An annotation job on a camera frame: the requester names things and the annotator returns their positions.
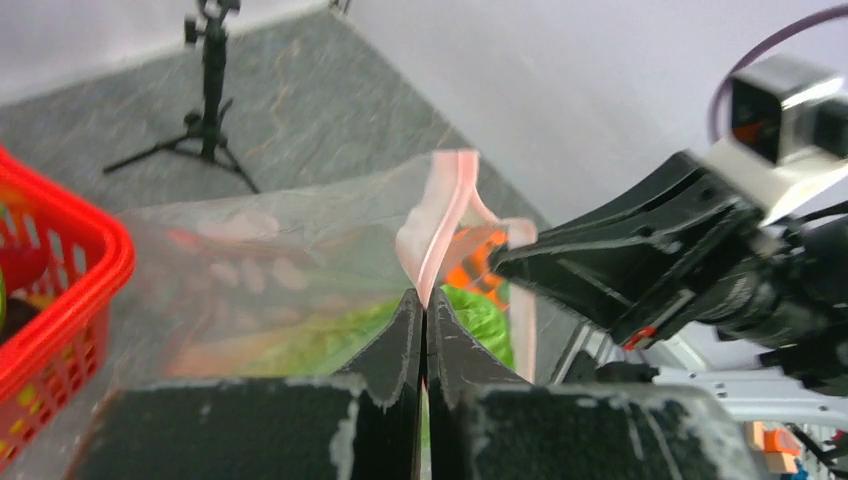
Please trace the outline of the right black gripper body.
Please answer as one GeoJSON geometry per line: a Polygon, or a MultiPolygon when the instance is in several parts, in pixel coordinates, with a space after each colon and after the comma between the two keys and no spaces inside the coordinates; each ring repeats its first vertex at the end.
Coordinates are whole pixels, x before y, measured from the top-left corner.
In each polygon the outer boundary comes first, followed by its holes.
{"type": "Polygon", "coordinates": [[[802,233],[799,269],[788,279],[757,282],[743,312],[715,324],[721,341],[746,340],[808,390],[847,395],[847,217],[802,233]]]}

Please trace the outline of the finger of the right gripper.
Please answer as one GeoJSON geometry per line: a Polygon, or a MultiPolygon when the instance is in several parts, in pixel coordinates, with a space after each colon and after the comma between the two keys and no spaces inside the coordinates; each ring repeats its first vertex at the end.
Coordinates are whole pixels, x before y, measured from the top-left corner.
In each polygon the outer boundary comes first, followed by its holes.
{"type": "Polygon", "coordinates": [[[620,345],[660,339],[748,249],[761,210],[686,151],[610,202],[501,247],[491,270],[609,333],[620,345]]]}

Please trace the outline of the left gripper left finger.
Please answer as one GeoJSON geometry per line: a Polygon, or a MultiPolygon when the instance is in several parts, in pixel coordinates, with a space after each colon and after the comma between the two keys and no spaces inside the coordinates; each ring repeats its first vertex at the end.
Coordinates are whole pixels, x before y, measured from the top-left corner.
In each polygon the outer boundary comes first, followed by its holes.
{"type": "Polygon", "coordinates": [[[181,379],[115,391],[70,479],[416,479],[424,309],[414,290],[326,376],[181,379]]]}

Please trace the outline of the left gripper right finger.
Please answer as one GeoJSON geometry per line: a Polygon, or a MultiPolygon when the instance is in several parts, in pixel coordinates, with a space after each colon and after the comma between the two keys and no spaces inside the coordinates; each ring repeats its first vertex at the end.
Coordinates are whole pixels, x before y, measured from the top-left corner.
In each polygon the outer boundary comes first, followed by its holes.
{"type": "Polygon", "coordinates": [[[693,387],[535,386],[499,362],[435,289],[426,314],[436,479],[757,479],[740,426],[693,387]]]}

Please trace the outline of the toy napa cabbage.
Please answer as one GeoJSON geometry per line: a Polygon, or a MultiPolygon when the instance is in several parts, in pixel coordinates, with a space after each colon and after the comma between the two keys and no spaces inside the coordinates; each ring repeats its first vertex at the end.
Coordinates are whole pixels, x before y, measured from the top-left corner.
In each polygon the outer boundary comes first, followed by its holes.
{"type": "MultiPolygon", "coordinates": [[[[510,327],[505,313],[486,297],[445,285],[461,325],[504,365],[515,367],[510,327]]],[[[330,374],[376,338],[387,326],[398,302],[390,300],[343,315],[314,315],[297,327],[293,338],[279,342],[238,367],[244,376],[330,374]]]]}

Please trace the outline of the clear zip top bag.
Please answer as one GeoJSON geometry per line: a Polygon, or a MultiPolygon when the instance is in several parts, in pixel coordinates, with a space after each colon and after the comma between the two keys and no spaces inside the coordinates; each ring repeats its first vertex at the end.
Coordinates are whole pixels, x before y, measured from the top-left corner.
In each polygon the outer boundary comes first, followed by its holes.
{"type": "MultiPolygon", "coordinates": [[[[137,258],[127,294],[150,316],[137,343],[163,342],[154,358],[168,376],[235,376],[314,315],[399,302],[408,290],[429,304],[447,285],[456,231],[499,228],[508,247],[537,237],[530,219],[484,204],[481,165],[473,150],[440,150],[328,185],[123,212],[137,258]]],[[[507,287],[513,369],[532,380],[535,299],[507,287]]]]}

